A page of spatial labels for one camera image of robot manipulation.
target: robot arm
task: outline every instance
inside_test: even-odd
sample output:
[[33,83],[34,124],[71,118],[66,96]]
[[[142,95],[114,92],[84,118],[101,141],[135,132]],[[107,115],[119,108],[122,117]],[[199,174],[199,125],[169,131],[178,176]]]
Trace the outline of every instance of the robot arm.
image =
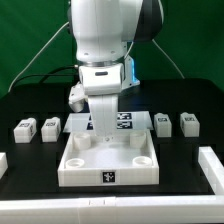
[[123,42],[153,39],[162,27],[162,6],[160,0],[72,0],[70,10],[81,95],[88,96],[95,134],[108,139],[116,132],[126,74]]

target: qr code sticker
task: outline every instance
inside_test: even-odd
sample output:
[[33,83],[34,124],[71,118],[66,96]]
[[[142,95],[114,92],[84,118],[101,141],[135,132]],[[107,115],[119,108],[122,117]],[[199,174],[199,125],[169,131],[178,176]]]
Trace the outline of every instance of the qr code sticker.
[[55,125],[56,125],[56,122],[51,122],[51,123],[46,124],[46,126],[50,126],[50,127],[55,126]]
[[115,172],[102,172],[103,183],[115,183]]
[[185,117],[185,121],[194,121],[193,117]]
[[131,113],[118,113],[117,120],[131,120]]
[[167,118],[158,118],[158,121],[159,122],[167,122],[168,120],[167,120]]
[[93,123],[92,122],[88,123],[86,130],[93,130]]
[[22,123],[22,124],[19,125],[19,127],[27,128],[27,127],[29,127],[29,125],[30,125],[30,123]]
[[131,121],[118,121],[117,129],[133,129]]

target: white plastic part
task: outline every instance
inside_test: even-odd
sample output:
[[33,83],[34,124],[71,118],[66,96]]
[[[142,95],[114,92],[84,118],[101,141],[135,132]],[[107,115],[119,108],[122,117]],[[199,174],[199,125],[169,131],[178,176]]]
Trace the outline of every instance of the white plastic part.
[[8,163],[5,153],[0,153],[0,179],[4,175],[5,171],[8,169]]
[[224,196],[0,201],[0,223],[224,223],[223,211]]
[[85,95],[120,93],[124,66],[122,64],[102,68],[81,66],[79,74]]
[[168,138],[172,136],[172,123],[167,114],[156,114],[154,116],[154,127],[158,138]]
[[145,131],[133,131],[130,133],[130,147],[142,149],[146,144],[146,132]]
[[180,126],[185,137],[199,137],[200,123],[194,114],[182,113]]
[[152,166],[152,159],[146,156],[139,156],[132,160],[132,163],[136,167]]
[[89,133],[74,134],[74,144],[78,150],[85,150],[91,147],[91,137]]
[[[141,149],[130,147],[131,132],[117,131],[113,139],[106,141],[89,131],[92,146],[86,150],[79,150],[73,141],[77,133],[71,133],[58,168],[59,186],[159,184],[159,165],[149,130],[144,131],[146,144]],[[141,158],[137,158],[141,156],[147,157],[144,165]],[[85,164],[78,169],[66,169],[66,162],[74,158]]]
[[120,0],[123,21],[123,41],[133,41],[138,26],[143,0]]
[[72,0],[71,10],[79,61],[115,61],[124,55],[119,0]]
[[57,142],[61,132],[61,121],[57,117],[47,119],[41,128],[43,142]]
[[127,56],[125,59],[125,80],[122,82],[122,90],[140,85],[140,81],[135,77],[134,60]]
[[74,170],[84,166],[84,164],[85,164],[85,161],[83,159],[79,159],[79,158],[70,159],[66,161],[65,169]]
[[216,195],[224,195],[224,167],[211,147],[200,147],[198,162]]
[[78,113],[83,110],[85,97],[83,85],[81,83],[77,83],[71,88],[69,95],[69,106],[74,112]]
[[110,138],[117,130],[118,95],[89,96],[88,103],[95,134]]
[[33,136],[37,132],[36,120],[29,118],[21,120],[14,129],[14,137],[16,143],[30,143]]

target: green wall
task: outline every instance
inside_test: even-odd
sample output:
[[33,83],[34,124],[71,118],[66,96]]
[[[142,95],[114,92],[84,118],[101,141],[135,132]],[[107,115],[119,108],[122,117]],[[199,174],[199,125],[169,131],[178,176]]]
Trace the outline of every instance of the green wall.
[[[224,0],[162,3],[165,22],[156,41],[186,78],[210,79],[224,90]],[[0,1],[0,96],[66,21],[67,0]],[[74,55],[75,41],[63,31],[25,75],[73,64]],[[179,78],[152,43],[136,44],[132,56],[140,79]]]

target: black table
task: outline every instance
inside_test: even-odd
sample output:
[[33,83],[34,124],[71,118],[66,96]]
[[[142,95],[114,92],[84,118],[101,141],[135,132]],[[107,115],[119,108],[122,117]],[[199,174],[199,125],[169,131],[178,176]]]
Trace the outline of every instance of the black table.
[[[210,195],[213,194],[197,162],[199,146],[212,146],[224,162],[224,93],[201,79],[143,81],[124,92],[120,111],[149,111],[169,115],[172,138],[152,137],[160,165],[160,184],[148,186],[58,187],[57,168],[68,139],[42,143],[41,127],[47,118],[59,117],[62,127],[72,111],[70,84],[30,84],[13,89],[0,100],[0,152],[7,153],[8,171],[0,180],[0,200],[53,199],[100,196]],[[194,113],[199,138],[185,138],[179,126],[182,112]],[[13,129],[20,120],[37,120],[30,144],[15,144]]]

